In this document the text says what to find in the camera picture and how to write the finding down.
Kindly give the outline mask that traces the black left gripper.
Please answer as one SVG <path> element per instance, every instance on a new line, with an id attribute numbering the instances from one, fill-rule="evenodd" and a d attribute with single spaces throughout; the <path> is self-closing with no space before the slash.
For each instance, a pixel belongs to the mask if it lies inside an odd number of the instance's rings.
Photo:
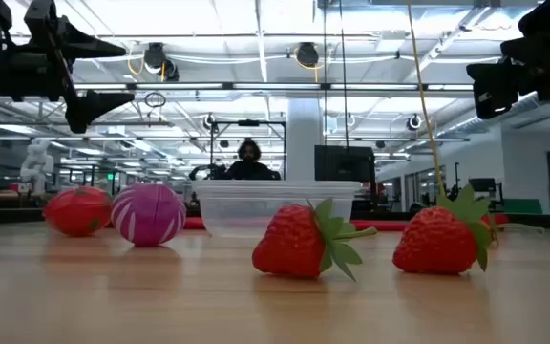
<path id="1" fill-rule="evenodd" d="M 72 58 L 124 56 L 124 48 L 80 31 L 66 16 L 58 17 L 53 1 L 31 2 L 24 20 L 31 39 L 17 45 L 10 35 L 11 9 L 0 1 L 0 97 L 63 99 L 75 134 L 84 134 L 95 119 L 135 99 L 134 94 L 92 90 L 81 97 L 71 77 Z"/>

